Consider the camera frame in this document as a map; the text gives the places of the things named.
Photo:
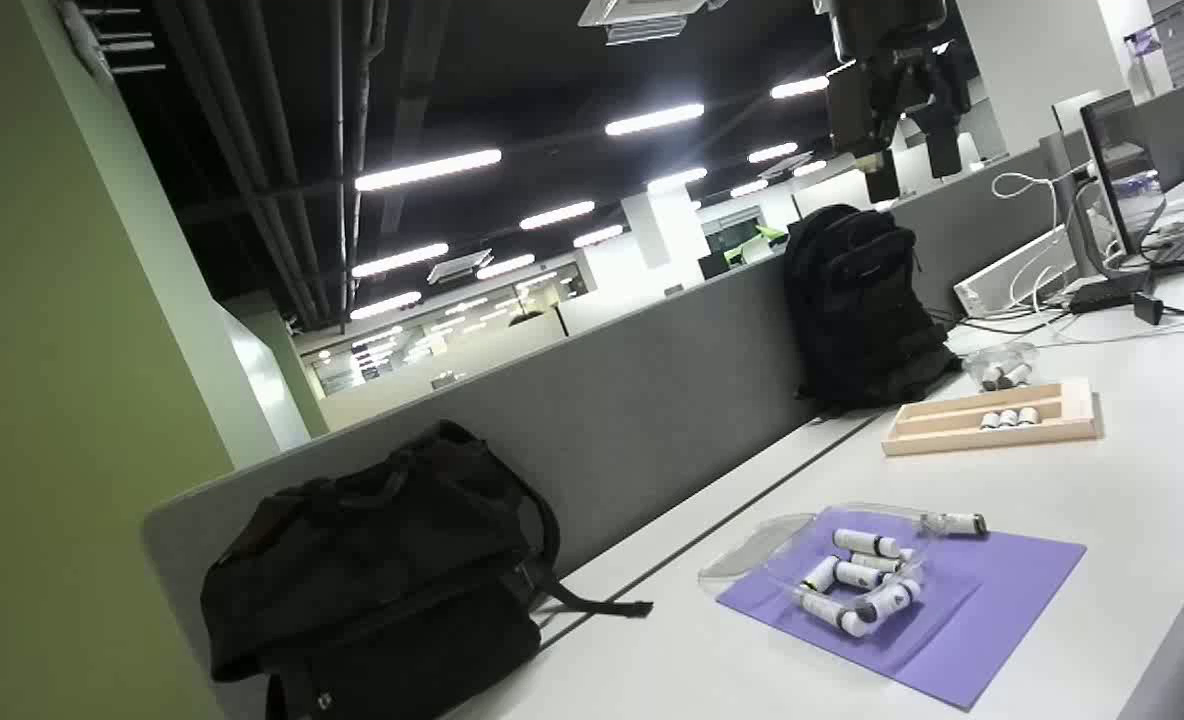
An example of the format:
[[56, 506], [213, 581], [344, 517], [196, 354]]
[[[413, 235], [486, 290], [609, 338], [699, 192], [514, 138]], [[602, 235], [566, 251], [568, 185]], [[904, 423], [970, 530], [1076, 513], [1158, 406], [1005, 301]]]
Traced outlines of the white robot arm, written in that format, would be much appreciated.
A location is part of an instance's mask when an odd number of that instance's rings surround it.
[[894, 132], [914, 119], [926, 132], [933, 176], [959, 161], [970, 87], [951, 55], [956, 0], [813, 0], [831, 29], [830, 141], [861, 161], [874, 202], [898, 202]]

